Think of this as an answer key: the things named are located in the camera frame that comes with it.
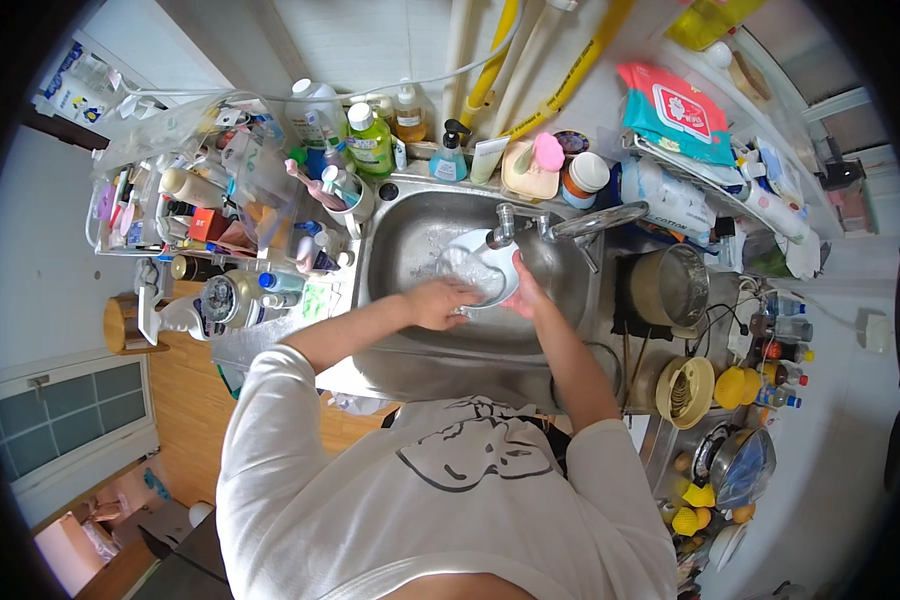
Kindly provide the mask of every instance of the pink scrubber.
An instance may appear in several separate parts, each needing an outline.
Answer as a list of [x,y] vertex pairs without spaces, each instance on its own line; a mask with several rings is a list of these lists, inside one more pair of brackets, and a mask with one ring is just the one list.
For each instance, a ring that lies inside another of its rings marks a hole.
[[533,138],[533,158],[544,171],[557,173],[564,167],[564,148],[552,133],[543,132]]

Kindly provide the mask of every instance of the white t-shirt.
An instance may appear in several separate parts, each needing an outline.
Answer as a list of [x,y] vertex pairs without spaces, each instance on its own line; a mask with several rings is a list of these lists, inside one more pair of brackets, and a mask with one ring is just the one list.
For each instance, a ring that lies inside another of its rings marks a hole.
[[223,440],[216,530],[236,598],[378,598],[492,573],[540,599],[674,598],[670,535],[619,419],[578,432],[564,479],[533,414],[482,397],[405,404],[324,454],[314,371],[277,345]]

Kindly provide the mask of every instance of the soap dish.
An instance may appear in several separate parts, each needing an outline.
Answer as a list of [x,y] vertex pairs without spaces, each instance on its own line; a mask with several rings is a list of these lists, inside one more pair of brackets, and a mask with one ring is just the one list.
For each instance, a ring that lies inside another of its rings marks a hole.
[[510,143],[504,151],[503,168],[500,176],[504,187],[520,197],[521,200],[550,200],[557,195],[561,185],[561,174],[544,171],[537,162],[531,161],[524,174],[516,174],[514,165],[528,148],[533,146],[531,140],[520,140]]

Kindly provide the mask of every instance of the wooden stool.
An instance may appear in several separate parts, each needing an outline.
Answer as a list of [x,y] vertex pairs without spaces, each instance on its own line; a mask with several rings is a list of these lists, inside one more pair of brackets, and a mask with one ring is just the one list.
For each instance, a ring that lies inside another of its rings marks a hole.
[[164,342],[151,345],[140,333],[137,326],[137,296],[117,295],[106,301],[103,309],[103,339],[106,347],[113,354],[123,356],[129,354],[166,353],[170,347]]

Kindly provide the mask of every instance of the black pump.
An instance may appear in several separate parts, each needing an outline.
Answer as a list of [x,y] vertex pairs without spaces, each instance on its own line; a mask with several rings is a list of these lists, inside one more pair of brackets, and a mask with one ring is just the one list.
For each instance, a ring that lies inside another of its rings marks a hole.
[[460,136],[469,136],[473,133],[457,119],[447,119],[443,123],[443,128],[446,130],[443,134],[443,146],[451,150],[460,146]]

